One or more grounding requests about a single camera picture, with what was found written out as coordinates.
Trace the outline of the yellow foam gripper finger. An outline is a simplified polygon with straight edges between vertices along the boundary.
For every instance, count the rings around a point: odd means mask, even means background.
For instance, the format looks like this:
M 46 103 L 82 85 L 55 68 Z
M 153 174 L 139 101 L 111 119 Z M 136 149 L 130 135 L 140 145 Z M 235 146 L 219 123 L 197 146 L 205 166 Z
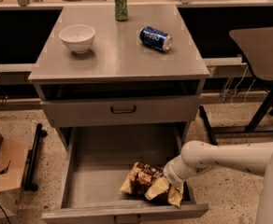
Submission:
M 169 183 L 165 177 L 160 177 L 148 188 L 145 193 L 147 200 L 152 200 L 169 189 Z

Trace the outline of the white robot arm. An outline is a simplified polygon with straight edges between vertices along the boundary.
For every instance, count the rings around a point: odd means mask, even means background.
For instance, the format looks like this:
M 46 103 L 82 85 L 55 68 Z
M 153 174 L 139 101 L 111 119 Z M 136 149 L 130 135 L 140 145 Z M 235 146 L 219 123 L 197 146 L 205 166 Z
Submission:
M 215 146 L 190 141 L 165 165 L 164 175 L 154 181 L 145 197 L 151 200 L 171 184 L 181 184 L 215 166 L 261 176 L 264 183 L 255 224 L 273 224 L 273 142 Z

